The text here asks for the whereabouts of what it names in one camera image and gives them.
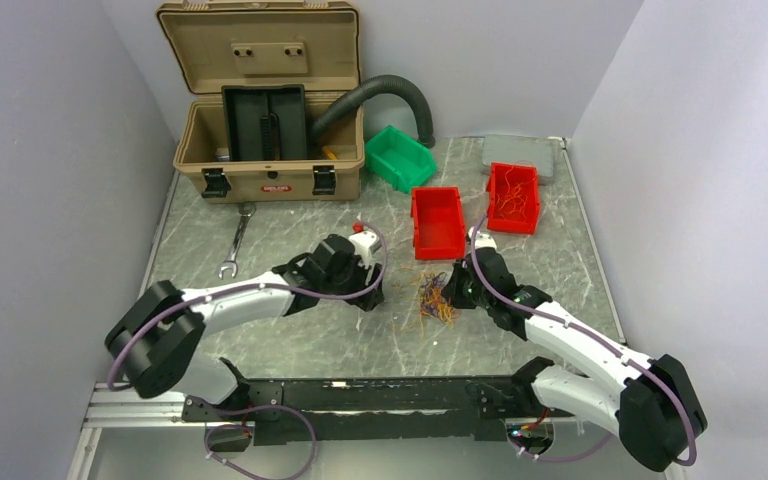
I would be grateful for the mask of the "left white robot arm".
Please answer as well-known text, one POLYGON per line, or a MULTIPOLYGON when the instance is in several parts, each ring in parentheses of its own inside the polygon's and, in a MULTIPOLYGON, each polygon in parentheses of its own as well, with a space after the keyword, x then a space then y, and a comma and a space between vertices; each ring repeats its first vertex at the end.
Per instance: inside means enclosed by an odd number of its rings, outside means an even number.
POLYGON ((183 393, 206 401, 221 419, 235 419, 249 403, 250 385, 229 360, 199 357, 201 340, 255 320, 295 315, 322 300, 371 311, 384 300, 386 268, 374 256, 386 251, 382 237, 365 229, 331 234, 311 252, 226 286, 179 289, 156 282, 105 337, 114 359, 108 385, 124 375, 143 399, 183 393))

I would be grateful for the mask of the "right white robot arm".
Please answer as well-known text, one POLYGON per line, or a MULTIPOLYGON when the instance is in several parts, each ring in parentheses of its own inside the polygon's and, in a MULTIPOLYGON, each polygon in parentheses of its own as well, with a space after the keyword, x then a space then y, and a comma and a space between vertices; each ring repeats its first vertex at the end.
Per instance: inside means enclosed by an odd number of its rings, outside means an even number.
POLYGON ((696 461, 697 439, 708 421, 677 358, 652 358, 599 333, 548 293, 517 283, 493 247, 455 261, 442 296, 457 309, 485 311, 499 328, 575 367, 569 372, 545 358, 522 367, 510 391, 520 413, 547 407, 580 417, 616 437, 655 472, 696 461))

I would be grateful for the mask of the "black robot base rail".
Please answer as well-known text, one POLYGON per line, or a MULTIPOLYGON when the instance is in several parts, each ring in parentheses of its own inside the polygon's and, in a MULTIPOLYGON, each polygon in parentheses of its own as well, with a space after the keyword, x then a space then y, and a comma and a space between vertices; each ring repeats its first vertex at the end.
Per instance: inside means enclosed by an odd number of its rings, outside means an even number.
POLYGON ((502 441, 504 428, 543 420, 546 411, 509 375, 251 379, 248 385, 246 396, 218 407, 186 396, 183 421, 245 421, 257 446, 310 438, 502 441))

